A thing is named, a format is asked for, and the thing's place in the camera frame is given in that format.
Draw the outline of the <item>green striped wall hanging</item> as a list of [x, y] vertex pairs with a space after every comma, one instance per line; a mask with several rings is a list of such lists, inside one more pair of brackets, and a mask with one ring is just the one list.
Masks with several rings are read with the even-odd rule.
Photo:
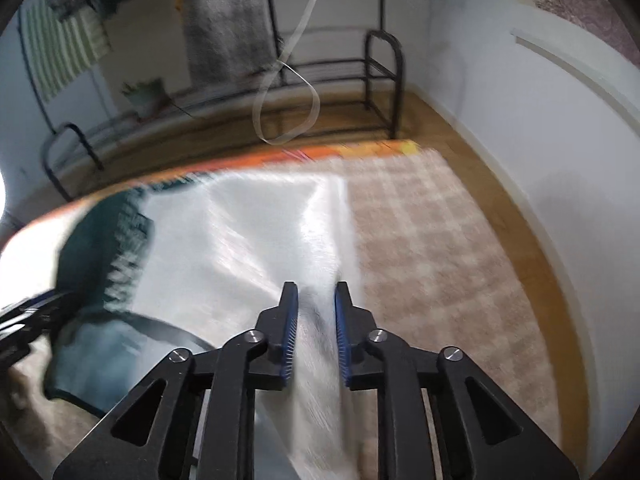
[[88, 6], [60, 21], [48, 0], [29, 0], [22, 32], [29, 67], [45, 103], [111, 52], [102, 20]]

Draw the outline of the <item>grey plaid hanging coat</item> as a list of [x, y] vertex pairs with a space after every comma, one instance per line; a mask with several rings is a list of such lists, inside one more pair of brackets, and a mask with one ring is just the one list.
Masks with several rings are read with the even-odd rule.
[[181, 0], [181, 19], [194, 87], [230, 84], [276, 60], [267, 0]]

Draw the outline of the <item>beige plaid bed blanket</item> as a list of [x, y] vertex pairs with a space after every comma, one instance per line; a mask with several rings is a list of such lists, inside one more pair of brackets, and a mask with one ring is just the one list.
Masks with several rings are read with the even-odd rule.
[[[512, 264], [462, 182], [439, 152], [394, 148], [311, 148], [215, 160], [144, 186], [241, 171], [333, 174], [344, 179], [352, 218], [358, 306], [426, 350], [454, 344], [553, 441], [561, 437], [555, 381], [544, 337]], [[350, 393], [357, 477], [378, 466], [375, 400]]]

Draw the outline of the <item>potted plant green pot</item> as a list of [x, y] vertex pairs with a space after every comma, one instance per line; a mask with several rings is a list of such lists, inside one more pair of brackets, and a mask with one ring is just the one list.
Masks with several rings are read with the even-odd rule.
[[135, 84], [124, 82], [120, 92], [140, 119], [154, 117], [169, 101], [162, 77]]

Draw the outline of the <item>green floral patterned garment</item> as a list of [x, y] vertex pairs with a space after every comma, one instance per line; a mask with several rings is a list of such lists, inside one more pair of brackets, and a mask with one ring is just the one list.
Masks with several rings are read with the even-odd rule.
[[84, 301], [52, 339], [44, 394], [103, 415], [170, 350], [221, 347], [292, 282], [293, 374], [258, 398], [255, 472], [356, 478], [334, 314], [356, 260], [347, 185], [333, 174], [226, 172], [107, 197], [58, 254], [56, 284]]

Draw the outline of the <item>black metal clothes rack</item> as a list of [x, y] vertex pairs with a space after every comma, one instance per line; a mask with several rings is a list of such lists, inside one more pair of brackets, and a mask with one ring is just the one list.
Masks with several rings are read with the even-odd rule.
[[58, 178], [58, 173], [81, 159], [90, 158], [96, 172], [102, 174], [104, 162], [119, 160], [137, 148], [122, 150], [123, 140], [132, 138], [146, 128], [161, 122], [186, 116], [195, 128], [220, 128], [237, 122], [250, 122], [260, 142], [279, 145], [288, 140], [285, 134], [267, 136], [262, 124], [265, 118], [288, 112], [299, 112], [298, 104], [266, 104], [274, 92], [305, 88], [310, 103], [307, 118], [292, 131], [294, 138], [308, 139], [320, 136], [316, 123], [322, 102], [319, 87], [324, 84], [346, 84], [361, 82], [359, 96], [346, 100], [348, 106], [360, 106], [375, 117], [371, 125], [331, 127], [326, 134], [385, 132], [387, 139], [395, 140], [399, 134], [400, 112], [404, 104], [406, 60], [400, 41], [386, 28], [386, 0], [378, 0], [378, 26], [362, 33], [362, 55], [359, 58], [315, 58], [297, 62], [289, 58], [286, 62], [275, 62], [266, 70], [248, 76], [242, 84], [229, 88], [192, 87], [177, 93], [169, 93], [169, 101], [154, 116], [140, 119], [134, 109], [108, 122], [102, 122], [89, 130], [74, 122], [63, 122], [51, 139], [43, 143], [40, 165], [53, 187], [67, 203], [74, 200], [73, 194]]

